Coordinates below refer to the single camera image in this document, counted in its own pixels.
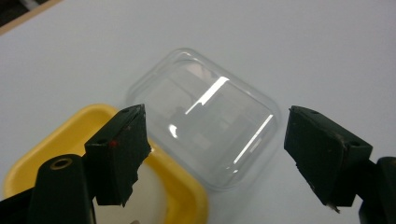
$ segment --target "white table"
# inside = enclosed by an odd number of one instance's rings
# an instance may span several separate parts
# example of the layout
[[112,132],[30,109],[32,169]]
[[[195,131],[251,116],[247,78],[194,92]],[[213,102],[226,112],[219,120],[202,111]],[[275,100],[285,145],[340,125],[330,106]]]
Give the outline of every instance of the white table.
[[[0,36],[0,179],[83,106],[127,106],[129,88],[180,47],[274,99],[281,134],[301,105],[372,144],[373,161],[396,156],[395,21],[390,0],[63,0]],[[361,200],[341,215],[324,207],[278,138],[234,223],[359,223]]]

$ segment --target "yellow container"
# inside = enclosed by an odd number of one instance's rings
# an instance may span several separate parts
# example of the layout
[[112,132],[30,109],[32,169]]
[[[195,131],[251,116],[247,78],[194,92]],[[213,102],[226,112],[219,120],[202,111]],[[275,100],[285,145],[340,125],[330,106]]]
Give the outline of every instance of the yellow container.
[[[12,166],[4,183],[4,196],[10,197],[32,188],[43,162],[63,154],[82,156],[84,143],[117,111],[109,105],[89,105],[78,111]],[[208,205],[204,188],[155,143],[149,143],[153,150],[145,164],[154,170],[165,188],[164,223],[206,223]]]

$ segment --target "wooden edge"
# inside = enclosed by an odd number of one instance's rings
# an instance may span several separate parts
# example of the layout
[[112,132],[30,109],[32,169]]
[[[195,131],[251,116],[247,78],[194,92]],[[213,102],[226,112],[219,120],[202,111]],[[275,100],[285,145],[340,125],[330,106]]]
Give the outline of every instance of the wooden edge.
[[3,35],[6,32],[12,30],[13,28],[19,26],[20,24],[24,23],[25,21],[32,19],[34,16],[38,15],[39,13],[43,12],[44,10],[47,10],[50,7],[53,7],[54,5],[58,4],[61,1],[62,0],[49,0],[48,2],[45,2],[44,4],[40,5],[39,7],[33,9],[32,11],[29,11],[29,12],[19,16],[17,19],[0,27],[0,35]]

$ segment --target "transparent plastic box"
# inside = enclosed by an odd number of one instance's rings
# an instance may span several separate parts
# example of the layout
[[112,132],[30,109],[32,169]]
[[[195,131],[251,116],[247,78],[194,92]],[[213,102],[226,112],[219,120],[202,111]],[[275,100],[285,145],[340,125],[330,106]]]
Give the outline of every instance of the transparent plastic box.
[[146,105],[148,137],[210,189],[238,186],[274,150],[276,104],[194,50],[173,51],[128,97]]

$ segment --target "clear plastic container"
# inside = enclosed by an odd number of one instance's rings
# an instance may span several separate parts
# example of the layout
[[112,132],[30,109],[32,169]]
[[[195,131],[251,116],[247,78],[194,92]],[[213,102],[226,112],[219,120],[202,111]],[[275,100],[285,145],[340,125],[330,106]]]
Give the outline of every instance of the clear plastic container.
[[276,104],[194,50],[169,54],[129,100],[146,105],[148,137],[211,189],[237,186],[274,150]]

